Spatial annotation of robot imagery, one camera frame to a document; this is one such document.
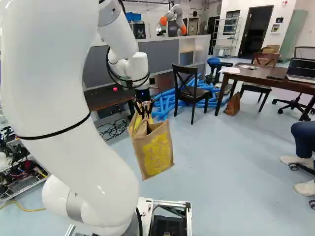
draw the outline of blue pants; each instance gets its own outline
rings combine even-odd
[[[296,155],[301,158],[311,158],[315,151],[315,121],[295,123],[291,126],[295,138]]]

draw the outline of brown paper bag on floor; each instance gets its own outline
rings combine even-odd
[[[136,127],[139,118],[141,119],[141,116],[136,112],[128,132],[142,179],[146,180],[174,166],[173,145],[168,120],[153,124],[145,116]]]
[[[228,101],[224,113],[226,113],[229,116],[236,115],[240,110],[240,100],[241,100],[240,92],[234,94]]]

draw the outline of laptop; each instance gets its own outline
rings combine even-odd
[[[286,77],[291,81],[315,84],[315,60],[292,58]]]

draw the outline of paper on table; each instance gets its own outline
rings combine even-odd
[[[232,73],[232,74],[240,74],[241,73],[240,69],[237,67],[223,67],[219,71],[219,73],[221,73],[221,72],[227,72],[227,73]]]

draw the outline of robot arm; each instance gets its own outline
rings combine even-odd
[[[121,6],[117,0],[1,4],[2,106],[25,147],[53,174],[43,188],[45,206],[98,235],[121,235],[138,203],[138,182],[99,136],[82,89],[97,25],[117,74],[132,80],[147,74]]]
[[[132,81],[145,78],[148,75],[147,54],[138,51],[138,43],[120,3],[117,0],[106,0],[99,7],[98,33],[110,46],[108,53],[110,67],[117,75],[128,77]],[[137,87],[143,82],[143,80],[133,82],[133,85]],[[149,81],[137,89],[149,89]]]
[[[162,16],[159,20],[159,24],[162,27],[167,26],[167,22],[171,21],[176,15],[176,23],[179,27],[177,30],[178,36],[183,36],[187,33],[187,28],[183,21],[183,9],[179,4],[175,4],[164,16]]]

